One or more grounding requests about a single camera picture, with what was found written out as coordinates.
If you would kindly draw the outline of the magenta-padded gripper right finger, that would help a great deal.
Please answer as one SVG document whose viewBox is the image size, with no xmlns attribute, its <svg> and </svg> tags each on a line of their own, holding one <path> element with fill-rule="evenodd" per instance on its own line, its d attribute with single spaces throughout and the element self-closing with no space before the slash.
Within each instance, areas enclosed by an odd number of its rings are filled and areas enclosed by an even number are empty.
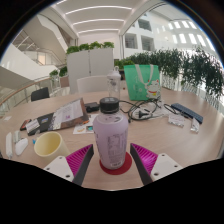
<svg viewBox="0 0 224 224">
<path fill-rule="evenodd" d="M 166 153 L 156 154 L 134 143 L 130 144 L 130 153 L 144 185 L 182 169 L 182 166 Z"/>
</svg>

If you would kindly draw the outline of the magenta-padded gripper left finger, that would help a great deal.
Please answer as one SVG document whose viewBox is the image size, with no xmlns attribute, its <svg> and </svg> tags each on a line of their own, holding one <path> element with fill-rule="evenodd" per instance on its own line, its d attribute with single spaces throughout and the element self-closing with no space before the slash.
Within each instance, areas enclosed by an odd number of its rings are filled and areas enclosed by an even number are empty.
<svg viewBox="0 0 224 224">
<path fill-rule="evenodd" d="M 67 157 L 58 156 L 44 170 L 81 186 L 93 155 L 93 145 L 90 144 Z"/>
</svg>

